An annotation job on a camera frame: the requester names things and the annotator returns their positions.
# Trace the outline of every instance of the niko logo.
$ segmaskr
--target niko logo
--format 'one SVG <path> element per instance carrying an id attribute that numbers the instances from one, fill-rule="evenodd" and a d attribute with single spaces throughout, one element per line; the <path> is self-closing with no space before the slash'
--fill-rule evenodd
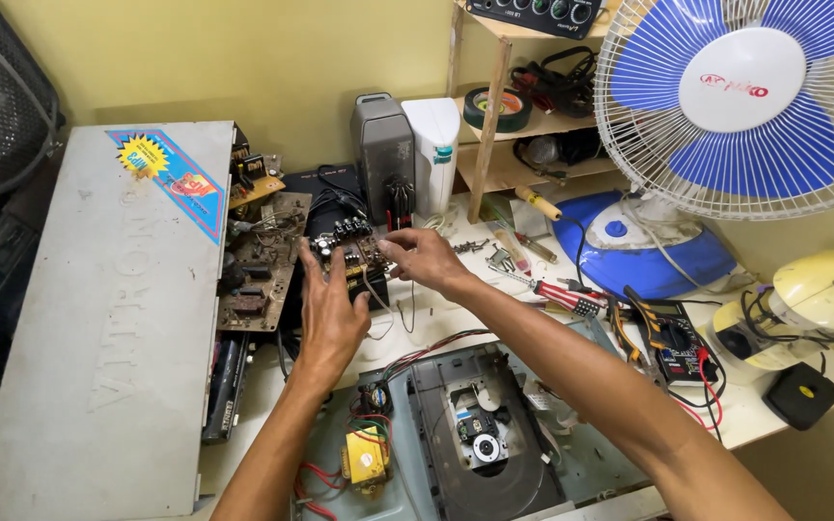
<path id="1" fill-rule="evenodd" d="M 708 87 L 722 87 L 724 91 L 748 93 L 749 96 L 755 97 L 765 97 L 768 93 L 768 89 L 764 87 L 757 87 L 749 82 L 730 82 L 716 74 L 701 75 L 701 82 Z"/>

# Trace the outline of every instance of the dusty circuit board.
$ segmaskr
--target dusty circuit board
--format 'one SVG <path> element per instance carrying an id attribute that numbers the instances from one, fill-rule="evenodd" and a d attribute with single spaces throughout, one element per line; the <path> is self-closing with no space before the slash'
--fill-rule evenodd
<path id="1" fill-rule="evenodd" d="M 365 270 L 370 280 L 383 274 L 388 267 L 388 259 L 378 249 L 378 237 L 372 226 L 359 217 L 344 219 L 334 224 L 334 232 L 313 237 L 310 249 L 320 261 L 320 265 L 330 273 L 330 261 L 337 247 L 343 249 L 344 262 L 347 267 L 347 288 L 353 290 L 362 284 L 362 272 Z"/>
<path id="2" fill-rule="evenodd" d="M 235 234 L 225 250 L 222 283 L 231 276 L 230 286 L 218 295 L 218 329 L 229 331 L 275 331 L 297 260 L 295 241 L 304 235 L 310 194 L 276 192 L 261 207 L 261 220 L 292 217 L 297 226 L 280 232 Z M 233 263 L 227 252 L 233 255 Z"/>

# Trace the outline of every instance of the yellow starburst sticker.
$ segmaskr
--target yellow starburst sticker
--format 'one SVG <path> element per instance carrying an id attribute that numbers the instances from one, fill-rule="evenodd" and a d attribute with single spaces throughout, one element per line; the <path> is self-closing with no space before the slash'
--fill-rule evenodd
<path id="1" fill-rule="evenodd" d="M 137 178 L 151 179 L 156 177 L 158 172 L 167 170 L 166 165 L 169 162 L 166 160 L 166 153 L 149 137 L 132 136 L 130 140 L 122 142 L 118 150 L 121 151 L 118 160 Z"/>

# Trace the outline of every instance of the amplifier board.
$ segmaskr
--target amplifier board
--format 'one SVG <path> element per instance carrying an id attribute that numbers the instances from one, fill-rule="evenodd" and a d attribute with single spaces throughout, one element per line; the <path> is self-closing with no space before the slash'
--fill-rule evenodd
<path id="1" fill-rule="evenodd" d="M 600 0 L 468 0 L 465 9 L 479 17 L 581 40 L 600 11 Z"/>

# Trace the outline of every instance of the fan hub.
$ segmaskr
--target fan hub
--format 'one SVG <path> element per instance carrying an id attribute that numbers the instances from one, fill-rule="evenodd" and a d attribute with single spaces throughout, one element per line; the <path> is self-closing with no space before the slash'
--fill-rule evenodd
<path id="1" fill-rule="evenodd" d="M 806 55 L 789 34 L 751 27 L 708 43 L 678 88 L 681 110 L 703 130 L 735 133 L 769 122 L 797 96 Z"/>

